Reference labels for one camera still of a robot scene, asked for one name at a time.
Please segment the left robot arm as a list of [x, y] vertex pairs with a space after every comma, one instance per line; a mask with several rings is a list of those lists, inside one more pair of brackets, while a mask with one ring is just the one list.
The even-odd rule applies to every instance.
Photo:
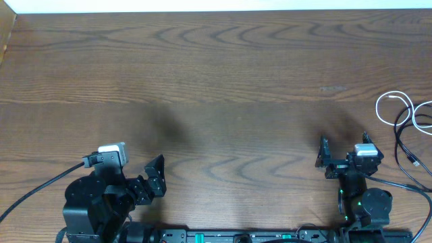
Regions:
[[94, 171], [66, 188], [63, 217], [68, 241], [160, 242], [161, 233], [155, 227], [127, 219], [136, 206], [165, 196], [163, 155], [144, 167], [147, 179], [141, 175], [126, 178], [118, 152], [95, 152], [83, 162]]

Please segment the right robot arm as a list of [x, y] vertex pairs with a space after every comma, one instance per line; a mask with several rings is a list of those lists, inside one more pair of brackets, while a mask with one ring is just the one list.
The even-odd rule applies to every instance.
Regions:
[[382, 159], [383, 153], [367, 133], [344, 159], [334, 159], [328, 139], [320, 137], [315, 166], [325, 168], [327, 179], [338, 180], [339, 209], [346, 220], [343, 226], [329, 232], [328, 242], [385, 242], [383, 226], [389, 224], [393, 198], [390, 192], [369, 188], [366, 182], [367, 176], [377, 172]]

